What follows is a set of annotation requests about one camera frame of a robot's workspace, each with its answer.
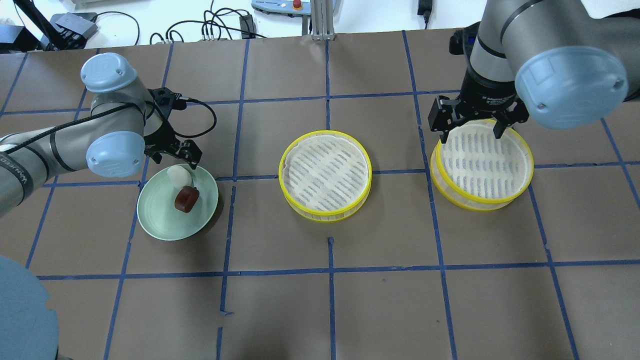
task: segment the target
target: blue tape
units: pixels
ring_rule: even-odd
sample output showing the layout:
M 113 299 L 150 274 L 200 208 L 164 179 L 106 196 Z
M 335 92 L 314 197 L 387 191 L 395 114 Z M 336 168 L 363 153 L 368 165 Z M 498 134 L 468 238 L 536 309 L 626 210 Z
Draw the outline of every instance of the blue tape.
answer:
M 542 164 L 535 165 L 534 168 L 568 168 L 568 167 L 612 167 L 620 165 L 619 162 L 610 163 L 576 163 L 576 164 Z
M 571 346 L 571 352 L 573 354 L 574 360 L 580 360 L 580 355 L 578 355 L 578 348 L 575 346 L 575 340 L 573 338 L 573 331 L 571 329 L 571 323 L 569 322 L 569 316 L 567 315 L 566 308 L 564 306 L 564 298 L 562 296 L 562 291 L 560 290 L 560 283 L 558 282 L 556 268 L 554 266 L 554 260 L 553 260 L 553 257 L 551 256 L 551 250 L 549 250 L 549 247 L 548 247 L 547 234 L 545 232 L 545 227 L 542 224 L 542 217 L 540 216 L 538 201 L 536 200 L 536 195 L 533 192 L 533 185 L 531 184 L 529 185 L 529 196 L 531 197 L 531 204 L 533 205 L 533 211 L 536 215 L 536 221 L 538 222 L 538 229 L 540 230 L 540 236 L 542 237 L 542 244 L 547 254 L 547 263 L 551 271 L 551 278 L 554 283 L 554 288 L 556 289 L 558 304 L 560 305 L 560 312 L 562 314 L 562 319 L 564 321 L 564 328 L 566 329 L 566 334 L 567 334 L 567 337 L 569 338 L 569 345 Z
M 355 99 L 360 97 L 387 97 L 387 96 L 404 96 L 413 95 L 413 92 L 381 92 L 377 94 L 345 94 L 345 95 L 331 95 L 331 99 Z
M 53 179 L 53 186 L 56 186 L 58 182 L 58 176 Z M 40 217 L 40 223 L 38 224 L 38 229 L 36 230 L 36 234 L 33 237 L 33 243 L 31 244 L 31 250 L 29 251 L 29 256 L 27 257 L 27 262 L 24 267 L 27 269 L 31 266 L 31 261 L 33 260 L 33 254 L 36 252 L 36 246 L 38 246 L 38 240 L 40 239 L 40 233 L 42 232 L 42 226 L 44 225 L 44 220 L 47 218 L 47 212 L 49 211 L 49 205 L 51 205 L 51 199 L 53 198 L 53 191 L 55 188 L 51 188 L 49 190 L 49 197 L 47 198 L 47 202 L 42 210 L 42 216 Z
M 240 84 L 240 101 L 238 105 L 238 122 L 236 127 L 236 146 L 234 148 L 234 171 L 233 171 L 233 179 L 234 181 L 237 179 L 238 173 L 238 154 L 240 152 L 240 131 L 242 129 L 242 112 L 244 108 L 244 86 L 246 84 L 246 67 L 249 58 L 249 43 L 250 41 L 246 41 L 246 45 L 244 47 L 244 63 L 242 66 L 242 82 Z
M 254 175 L 254 176 L 238 176 L 236 180 L 265 180 L 278 179 L 277 175 Z
M 118 274 L 86 274 L 86 275 L 39 275 L 37 276 L 42 281 L 53 280 L 106 280 L 106 279 L 119 279 Z
M 103 360 L 109 359 L 109 351 L 111 350 L 111 339 L 113 338 L 113 329 L 116 325 L 116 317 L 118 316 L 118 307 L 120 305 L 120 297 L 122 296 L 122 286 L 124 285 L 125 275 L 127 273 L 127 264 L 129 262 L 129 253 L 131 252 L 131 242 L 127 242 L 127 250 L 122 261 L 122 269 L 120 271 L 120 280 L 118 281 L 118 290 L 116 291 L 116 299 L 113 302 L 113 311 L 111 312 L 111 321 L 109 322 L 109 332 L 107 333 L 107 343 L 104 347 Z
M 82 187 L 82 186 L 116 186 L 116 185 L 136 185 L 138 186 L 140 182 L 138 180 L 126 180 L 126 181 L 96 181 L 93 183 L 56 183 L 47 184 L 48 187 L 51 188 L 73 188 L 73 187 Z
M 625 260 L 584 260 L 584 261 L 555 261 L 554 266 L 607 266 L 607 265 L 640 265 L 640 259 Z
M 236 186 L 231 187 L 231 201 L 229 204 L 229 221 L 227 224 L 227 245 L 225 247 L 225 265 L 224 272 L 229 271 L 229 258 L 231 257 L 231 236 L 234 227 L 234 206 L 236 203 Z M 228 277 L 225 275 L 222 278 L 222 290 L 220 291 L 220 311 L 225 311 L 227 303 L 227 281 Z
M 147 171 L 149 170 L 149 157 L 145 158 L 145 167 L 142 168 L 142 177 L 140 178 L 140 183 L 138 185 L 142 185 L 147 180 Z
M 453 320 L 451 318 L 451 305 L 449 303 L 449 289 L 447 287 L 447 274 L 442 254 L 442 244 L 440 243 L 440 229 L 438 228 L 438 216 L 436 214 L 436 205 L 433 201 L 433 190 L 431 187 L 431 175 L 429 174 L 429 161 L 424 148 L 424 134 L 422 133 L 422 119 L 420 117 L 420 104 L 418 103 L 418 93 L 415 88 L 415 76 L 413 73 L 413 63 L 411 61 L 411 52 L 409 51 L 409 43 L 406 39 L 406 31 L 402 30 L 402 38 L 404 41 L 404 50 L 409 65 L 409 75 L 411 76 L 411 86 L 413 90 L 413 104 L 415 106 L 415 117 L 418 123 L 418 134 L 420 138 L 420 148 L 422 150 L 422 160 L 424 162 L 425 174 L 427 176 L 427 189 L 429 191 L 429 204 L 431 205 L 431 218 L 433 220 L 433 230 L 436 238 L 436 248 L 438 250 L 438 265 L 440 266 L 440 279 L 442 281 L 442 296 L 444 298 L 444 309 L 447 317 L 447 328 L 449 330 L 449 343 L 451 345 L 451 357 L 458 360 L 458 351 L 456 350 L 456 340 L 453 333 Z
M 138 223 L 138 207 L 133 211 L 133 221 L 131 222 L 131 228 L 129 229 L 129 243 L 136 234 L 136 224 Z
M 549 263 L 506 263 L 506 264 L 445 265 L 447 270 L 544 268 L 544 267 L 547 267 L 547 266 L 549 266 Z
M 409 168 L 404 170 L 374 170 L 374 175 L 388 175 L 388 174 L 421 174 L 425 172 L 423 168 Z
M 324 42 L 324 74 L 326 88 L 326 129 L 331 130 L 331 92 L 329 90 L 329 41 Z
M 180 277 L 223 277 L 226 276 L 222 271 L 208 272 L 166 272 L 153 274 L 126 274 L 125 279 L 176 279 Z
M 611 131 L 609 130 L 609 126 L 607 126 L 606 120 L 604 118 L 601 118 L 600 122 L 602 123 L 602 126 L 604 127 L 604 131 L 607 133 L 607 136 L 609 137 L 609 141 L 611 142 L 611 146 L 613 147 L 613 151 L 616 153 L 616 157 L 618 158 L 618 164 L 622 167 L 622 172 L 625 174 L 625 177 L 627 178 L 627 183 L 629 184 L 629 188 L 631 188 L 631 193 L 633 194 L 634 199 L 636 200 L 636 206 L 640 209 L 640 197 L 638 196 L 638 192 L 636 190 L 636 186 L 634 185 L 634 182 L 631 179 L 631 175 L 629 174 L 629 170 L 627 169 L 627 166 L 625 165 L 625 162 L 622 160 L 622 154 L 620 154 L 620 150 L 618 149 L 618 146 L 616 145 L 616 141 L 613 139 L 613 135 L 611 134 Z
M 216 340 L 216 360 L 220 360 L 222 353 L 222 326 L 218 327 L 218 338 Z
M 301 97 L 275 97 L 273 99 L 246 99 L 244 102 L 256 103 L 256 102 L 280 102 L 280 101 L 306 101 L 306 100 L 320 100 L 324 99 L 324 96 L 301 96 Z
M 616 266 L 640 265 L 640 259 L 621 260 L 586 260 L 559 261 L 553 263 L 496 263 L 496 264 L 460 264 L 446 265 L 447 270 L 486 270 L 508 268 L 544 268 L 548 266 Z M 212 272 L 168 272 L 149 274 L 125 274 L 125 279 L 174 279 L 181 277 L 233 277 L 233 276 L 278 276 L 333 273 L 362 273 L 362 272 L 402 272 L 402 271 L 440 271 L 440 265 L 419 266 L 372 266 L 354 268 L 307 268 L 289 270 L 249 270 L 249 271 L 212 271 Z M 41 275 L 41 280 L 88 280 L 88 279 L 119 279 L 118 274 L 89 274 L 89 275 Z
M 27 62 L 27 56 L 29 53 L 24 53 L 24 57 L 22 58 L 22 62 L 20 63 L 20 67 L 18 68 L 18 72 L 15 73 L 15 78 L 13 79 L 13 83 L 9 88 L 9 92 L 6 94 L 6 99 L 4 100 L 4 104 L 2 105 L 2 109 L 0 110 L 0 114 L 5 114 L 6 106 L 9 104 L 9 99 L 11 99 L 11 95 L 13 94 L 13 89 L 15 89 L 15 85 L 18 83 L 18 78 L 22 73 L 22 69 L 24 68 L 24 64 Z
M 328 238 L 329 244 L 329 323 L 331 333 L 331 360 L 335 360 L 335 288 L 333 286 L 333 238 Z
M 169 66 L 171 65 L 171 57 L 173 56 L 173 43 L 169 45 L 169 55 L 166 57 L 166 66 L 164 67 L 164 75 L 162 77 L 162 86 L 164 88 L 166 86 L 166 78 L 169 75 Z

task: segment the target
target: chocolate piece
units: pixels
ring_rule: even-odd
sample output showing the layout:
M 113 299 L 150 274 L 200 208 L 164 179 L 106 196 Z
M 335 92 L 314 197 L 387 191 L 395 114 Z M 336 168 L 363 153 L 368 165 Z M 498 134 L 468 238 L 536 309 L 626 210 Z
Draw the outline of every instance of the chocolate piece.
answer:
M 198 201 L 200 197 L 200 192 L 196 188 L 192 188 L 190 186 L 185 186 L 180 190 L 178 196 L 175 197 L 175 202 L 173 205 L 176 209 L 182 211 L 183 213 L 188 213 L 193 209 L 193 206 Z

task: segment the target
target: electrical cable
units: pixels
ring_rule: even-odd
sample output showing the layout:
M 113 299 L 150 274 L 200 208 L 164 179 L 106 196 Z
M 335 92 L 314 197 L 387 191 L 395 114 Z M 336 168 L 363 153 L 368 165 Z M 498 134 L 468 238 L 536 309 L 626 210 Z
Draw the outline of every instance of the electrical cable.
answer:
M 109 14 L 109 13 L 117 13 L 117 14 L 120 14 L 120 15 L 125 15 L 125 16 L 128 16 L 128 17 L 132 18 L 133 21 L 136 22 L 136 28 L 138 29 L 138 36 L 136 37 L 136 42 L 133 45 L 138 45 L 138 42 L 140 41 L 140 23 L 138 22 L 138 20 L 136 20 L 135 17 L 129 15 L 128 13 L 124 13 L 124 12 L 102 12 L 102 13 L 99 13 L 96 16 L 92 17 L 90 21 L 91 22 L 95 22 L 98 19 L 98 16 L 104 15 L 104 14 Z
M 198 104 L 198 105 L 202 105 L 205 108 L 207 108 L 207 110 L 209 110 L 209 112 L 211 112 L 211 115 L 213 116 L 213 125 L 211 125 L 211 127 L 209 129 L 206 129 L 205 131 L 202 131 L 201 133 L 195 134 L 195 135 L 183 135 L 178 133 L 177 131 L 173 131 L 174 134 L 176 134 L 177 136 L 181 137 L 181 138 L 185 138 L 185 139 L 194 139 L 194 138 L 199 138 L 202 135 L 206 135 L 208 134 L 211 130 L 214 129 L 214 127 L 216 127 L 216 125 L 218 124 L 218 117 L 216 116 L 216 112 L 213 111 L 213 109 L 207 105 L 206 103 L 200 101 L 200 100 L 196 100 L 190 97 L 180 97 L 180 100 L 184 100 L 186 102 L 193 102 L 194 104 Z
M 207 21 L 207 13 L 210 13 L 210 14 L 211 14 L 211 16 L 212 16 L 212 19 L 211 19 L 211 20 L 212 20 L 212 21 L 213 21 L 213 20 L 215 20 L 215 18 L 218 18 L 218 19 L 220 20 L 220 23 L 221 23 L 223 26 L 227 26 L 227 25 L 225 24 L 225 21 L 222 19 L 222 17 L 220 17 L 219 15 L 217 15 L 217 12 L 216 12 L 216 13 L 214 13 L 214 12 L 211 12 L 211 11 L 209 11 L 209 10 L 205 10 L 205 11 L 204 11 L 204 13 L 202 14 L 202 15 L 204 16 L 204 21 Z M 211 25 L 211 26 L 212 26 L 212 27 L 211 27 L 211 35 L 213 35 L 213 25 Z M 227 35 L 229 35 L 229 40 L 233 40 L 233 38 L 231 37 L 231 31 L 229 31 L 229 29 L 227 29 Z
M 251 31 L 251 26 L 249 26 L 249 22 L 248 22 L 248 21 L 243 17 L 243 15 L 242 15 L 238 10 L 234 10 L 234 9 L 231 9 L 231 8 L 220 8 L 220 9 L 218 9 L 218 10 L 215 12 L 215 14 L 218 14 L 219 12 L 221 12 L 221 11 L 223 11 L 223 10 L 227 10 L 227 13 L 225 13 L 225 15 L 226 15 L 226 14 L 230 14 L 230 13 L 236 13 L 236 14 L 238 14 L 238 16 L 240 16 L 240 19 L 243 19 L 243 20 L 244 20 L 244 24 L 246 25 L 246 29 L 247 29 L 247 31 Z
M 182 42 L 184 42 L 184 38 L 183 38 L 183 37 L 182 37 L 182 35 L 181 35 L 178 31 L 176 31 L 176 30 L 171 30 L 171 31 L 169 31 L 169 39 L 171 39 L 171 42 L 175 42 L 175 41 L 174 41 L 174 39 L 173 39 L 173 36 L 171 36 L 171 33 L 176 33 L 176 34 L 178 34 L 178 36 L 180 37 L 180 40 L 182 40 Z
M 249 10 L 245 10 L 245 9 L 235 9 L 235 10 L 233 10 L 233 11 L 225 12 L 225 13 L 221 13 L 221 14 L 219 14 L 219 15 L 220 15 L 220 16 L 229 15 L 230 13 L 232 13 L 232 12 L 234 12 L 234 11 L 235 11 L 235 12 L 246 12 L 246 14 L 247 14 L 247 15 L 251 15 L 251 13 L 249 12 Z
M 211 130 L 213 130 L 216 127 L 216 125 L 218 124 L 218 116 L 216 115 L 216 112 L 213 111 L 213 109 L 209 105 L 207 105 L 206 103 L 204 103 L 204 102 L 202 102 L 200 100 L 193 99 L 193 98 L 190 98 L 190 97 L 181 96 L 181 97 L 179 97 L 179 99 L 183 100 L 183 101 L 186 101 L 186 102 L 193 102 L 194 104 L 199 104 L 199 105 L 202 105 L 202 106 L 206 107 L 207 110 L 209 110 L 209 112 L 211 112 L 211 115 L 213 116 L 213 125 L 211 125 L 211 127 L 209 129 L 206 129 L 205 131 L 202 131 L 201 133 L 198 133 L 198 134 L 195 134 L 195 135 L 184 135 L 184 134 L 178 133 L 176 130 L 173 130 L 173 134 L 174 135 L 179 136 L 181 138 L 185 138 L 185 139 L 194 139 L 194 138 L 198 138 L 198 137 L 200 137 L 202 135 L 208 134 Z M 164 115 L 162 114 L 162 111 L 158 108 L 158 106 L 157 106 L 155 101 L 145 101 L 145 103 L 147 103 L 148 105 L 151 105 L 153 107 L 152 113 L 153 113 L 153 111 L 157 111 L 158 115 L 160 116 L 160 119 L 162 120 L 162 122 L 167 123 L 169 125 L 169 127 L 173 129 L 173 126 L 171 126 L 171 124 L 169 123 L 169 120 L 167 120 L 164 117 Z
M 167 37 L 167 38 L 169 37 L 169 31 L 171 31 L 174 27 L 176 27 L 176 26 L 178 26 L 178 25 L 180 25 L 180 24 L 188 24 L 188 23 L 195 23 L 195 24 L 210 24 L 210 23 L 211 23 L 211 20 L 208 20 L 208 21 L 206 21 L 206 22 L 205 22 L 205 21 L 200 21 L 200 20 L 182 20 L 182 21 L 178 21 L 178 22 L 176 22 L 175 24 L 171 25 L 171 26 L 167 29 L 167 31 L 166 31 L 166 37 Z M 241 33 L 245 33 L 245 34 L 253 35 L 253 36 L 255 36 L 255 37 L 266 38 L 266 37 L 265 37 L 265 36 L 263 36 L 263 35 L 256 34 L 256 33 L 252 33 L 251 31 L 245 31 L 245 30 L 241 30 L 241 29 L 231 28 L 231 27 L 229 27 L 229 26 L 222 26 L 222 25 L 219 25 L 219 24 L 217 24 L 217 23 L 215 23 L 215 22 L 213 23 L 213 26 L 217 26 L 217 27 L 219 27 L 219 28 L 223 28 L 223 29 L 229 29 L 229 30 L 239 31 L 239 32 L 241 32 Z
M 222 26 L 222 25 L 217 25 L 217 26 L 219 26 L 219 27 L 221 27 L 221 28 L 229 29 L 229 30 L 238 31 L 238 32 L 240 32 L 240 33 L 244 33 L 244 34 L 249 34 L 249 35 L 251 35 L 251 36 L 255 36 L 255 37 L 259 37 L 259 38 L 266 38 L 264 35 L 256 34 L 256 33 L 253 33 L 253 32 L 251 32 L 251 31 L 245 31 L 245 30 L 241 30 L 241 29 L 230 28 L 230 27 L 228 27 L 228 26 Z
M 82 123 L 85 123 L 85 122 L 88 122 L 88 121 L 91 121 L 91 120 L 95 120 L 95 119 L 104 117 L 106 115 L 110 115 L 110 114 L 116 113 L 116 112 L 118 112 L 120 110 L 124 110 L 126 108 L 131 108 L 133 106 L 136 106 L 136 105 L 133 104 L 132 102 L 128 102 L 128 103 L 126 103 L 124 105 L 118 106 L 117 108 L 113 108 L 111 110 L 107 110 L 107 111 L 99 113 L 99 114 L 91 115 L 89 117 L 85 117 L 84 119 L 78 119 L 78 120 L 75 120 L 75 121 L 67 122 L 66 124 L 62 124 L 62 125 L 58 125 L 56 127 L 52 127 L 51 129 L 49 129 L 47 131 L 44 131 L 44 132 L 42 132 L 40 134 L 37 134 L 36 136 L 34 136 L 34 137 L 32 137 L 32 138 L 30 138 L 28 140 L 25 140 L 22 143 L 16 145 L 15 147 L 12 147 L 11 149 L 9 149 L 7 151 L 4 151 L 4 154 L 5 155 L 9 155 L 9 154 L 11 154 L 13 152 L 16 152 L 16 151 L 22 149 L 23 147 L 26 147 L 27 145 L 29 145 L 31 143 L 34 143 L 34 142 L 36 142 L 36 141 L 38 141 L 38 140 L 40 140 L 40 139 L 42 139 L 42 138 L 44 138 L 46 136 L 49 136 L 49 135 L 51 135 L 51 134 L 53 134 L 53 133 L 55 133 L 57 131 L 60 131 L 62 129 L 66 129 L 66 128 L 74 126 L 74 125 L 80 125 Z
M 149 45 L 152 45 L 153 40 L 154 40 L 154 35 L 157 35 L 160 37 L 160 41 L 164 42 L 164 38 L 162 35 L 160 35 L 159 33 L 153 33 L 151 34 L 151 37 L 149 38 Z

